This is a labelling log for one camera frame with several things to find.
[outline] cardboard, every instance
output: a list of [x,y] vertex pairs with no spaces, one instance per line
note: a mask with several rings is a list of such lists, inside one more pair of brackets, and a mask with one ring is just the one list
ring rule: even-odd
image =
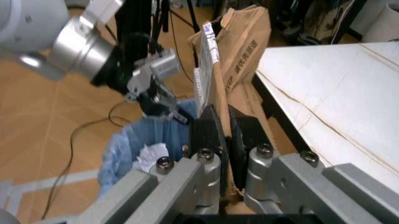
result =
[[[229,11],[212,23],[206,22],[201,32],[189,38],[198,58],[195,69],[195,91],[198,113],[213,104],[223,133],[231,137],[228,104],[249,116],[257,117],[273,146],[274,140],[261,107],[262,100],[250,83],[271,33],[269,14],[264,7],[250,6]],[[226,200],[239,195],[231,167],[228,169]]]

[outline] white paper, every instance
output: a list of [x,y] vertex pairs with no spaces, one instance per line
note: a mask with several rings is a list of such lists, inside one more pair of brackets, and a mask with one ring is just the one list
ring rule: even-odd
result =
[[157,160],[164,156],[169,156],[165,143],[157,143],[151,146],[144,145],[137,160],[133,162],[132,169],[148,173]]
[[269,48],[257,74],[325,165],[399,193],[399,43]]
[[212,24],[206,22],[202,26],[201,36],[201,56],[199,58],[198,74],[195,74],[195,91],[197,96],[201,97],[197,103],[198,114],[208,105],[209,90],[212,80],[213,64],[219,61],[219,51],[216,43],[216,37],[212,29]]

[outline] tripod stand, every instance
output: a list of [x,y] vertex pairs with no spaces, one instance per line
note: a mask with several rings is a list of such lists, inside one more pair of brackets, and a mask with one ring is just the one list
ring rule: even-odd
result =
[[[162,0],[162,5],[161,9],[159,9],[160,6],[160,0],[157,0],[157,10],[154,15],[154,20],[153,20],[153,26],[152,26],[152,35],[151,38],[155,41],[158,41],[159,34],[161,32],[161,29],[164,32],[169,31],[169,12],[181,19],[184,23],[189,25],[190,27],[193,28],[194,32],[197,33],[200,31],[200,26],[197,23],[197,20],[195,19],[195,13],[194,9],[192,7],[192,2],[191,0],[186,0],[187,5],[188,5],[188,10],[190,11],[190,16],[191,16],[191,21],[188,22],[185,20],[183,17],[181,17],[179,14],[175,13],[173,10],[170,9],[170,3],[169,0]],[[155,53],[155,49],[150,46],[150,53]]]

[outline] black cable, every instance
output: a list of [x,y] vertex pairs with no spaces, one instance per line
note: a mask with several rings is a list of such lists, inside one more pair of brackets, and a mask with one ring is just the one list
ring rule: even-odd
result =
[[116,125],[116,126],[118,126],[118,127],[123,127],[123,125],[120,125],[120,124],[118,124],[118,123],[115,123],[115,122],[112,120],[112,118],[118,118],[118,119],[121,119],[121,120],[123,120],[123,121],[125,121],[125,122],[128,122],[128,123],[131,122],[130,120],[128,120],[128,119],[126,119],[126,118],[123,118],[123,117],[120,117],[120,116],[111,116],[111,115],[112,115],[112,112],[113,112],[118,106],[120,106],[120,105],[122,105],[122,104],[124,104],[124,103],[126,103],[126,100],[123,100],[122,102],[120,102],[120,103],[118,103],[118,104],[115,104],[115,105],[109,110],[109,112],[108,112],[108,119],[109,119],[109,121],[110,121],[112,124],[114,124],[114,125]]
[[171,15],[172,33],[173,33],[173,40],[174,40],[174,42],[175,42],[176,54],[178,55],[178,59],[179,59],[180,64],[181,64],[181,68],[183,69],[183,72],[184,72],[185,76],[188,78],[188,80],[190,80],[191,83],[193,83],[193,82],[192,82],[192,79],[191,79],[191,78],[187,75],[187,73],[185,72],[185,69],[184,69],[184,67],[183,67],[183,63],[181,62],[181,59],[180,59],[180,56],[179,56],[178,45],[177,45],[177,43],[176,43],[175,28],[174,28],[174,26],[173,26],[172,13],[171,13],[171,12],[169,12],[169,13],[170,13],[170,15]]
[[128,34],[125,34],[123,37],[124,38],[137,38],[137,37],[145,38],[148,40],[149,44],[153,44],[155,46],[158,53],[160,53],[164,50],[164,48],[158,42],[156,42],[154,39],[152,39],[150,35],[143,33],[143,32],[128,33]]
[[51,205],[53,204],[53,202],[54,202],[54,200],[55,200],[55,198],[56,198],[55,189],[56,189],[56,186],[57,186],[58,182],[59,182],[59,181],[61,180],[61,178],[63,177],[62,182],[59,184],[59,185],[61,186],[61,185],[64,183],[64,181],[65,181],[65,179],[66,179],[66,176],[68,175],[69,170],[71,169],[72,160],[73,160],[73,140],[75,139],[75,136],[76,136],[76,135],[78,134],[78,132],[81,131],[82,129],[84,129],[84,128],[88,127],[88,126],[94,125],[94,124],[98,124],[98,123],[100,123],[100,122],[104,122],[104,121],[106,121],[106,120],[109,120],[111,123],[113,123],[113,124],[116,125],[116,126],[122,127],[122,125],[117,124],[117,123],[115,123],[114,121],[112,121],[112,118],[119,118],[119,119],[122,119],[122,120],[124,120],[124,121],[130,123],[130,120],[128,120],[128,119],[126,119],[126,118],[123,118],[123,117],[120,117],[120,116],[111,116],[113,110],[115,110],[118,106],[122,105],[123,103],[124,103],[124,102],[120,102],[120,103],[117,103],[116,105],[114,105],[114,106],[110,109],[110,111],[109,111],[109,113],[108,113],[108,117],[102,118],[102,119],[98,119],[98,120],[94,120],[94,121],[90,121],[90,122],[87,122],[87,123],[85,123],[85,124],[83,124],[83,125],[77,127],[75,130],[73,130],[73,132],[72,132],[72,134],[71,134],[71,136],[70,136],[70,138],[69,138],[69,144],[70,144],[70,147],[71,147],[71,155],[70,155],[70,157],[69,157],[68,164],[65,166],[65,168],[63,169],[63,171],[58,175],[56,181],[54,181],[53,185],[51,186],[49,198],[47,199],[46,208],[45,208],[45,210],[44,210],[44,212],[43,212],[43,215],[42,215],[42,218],[41,218],[42,220],[46,218],[46,215],[47,215],[47,213],[49,212],[50,207],[51,207]]
[[111,28],[105,24],[105,29],[107,29],[107,31],[109,32],[109,34],[111,35],[112,39],[115,41],[116,45],[119,45],[118,40],[116,39],[115,34],[112,32]]

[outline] white table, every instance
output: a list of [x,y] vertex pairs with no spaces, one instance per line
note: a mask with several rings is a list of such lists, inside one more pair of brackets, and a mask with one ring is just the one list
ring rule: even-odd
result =
[[399,43],[267,48],[258,77],[326,167],[399,193]]

